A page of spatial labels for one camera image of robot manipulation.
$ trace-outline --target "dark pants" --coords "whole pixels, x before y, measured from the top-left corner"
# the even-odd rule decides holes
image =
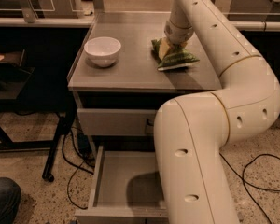
[[[13,223],[21,199],[21,189],[13,180],[0,177],[0,224]]]

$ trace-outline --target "white robotic arm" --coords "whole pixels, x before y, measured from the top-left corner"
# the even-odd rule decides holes
[[[175,0],[165,33],[199,37],[222,90],[179,96],[155,119],[154,138],[170,224],[239,223],[219,156],[228,143],[268,129],[280,85],[261,54],[210,0]]]

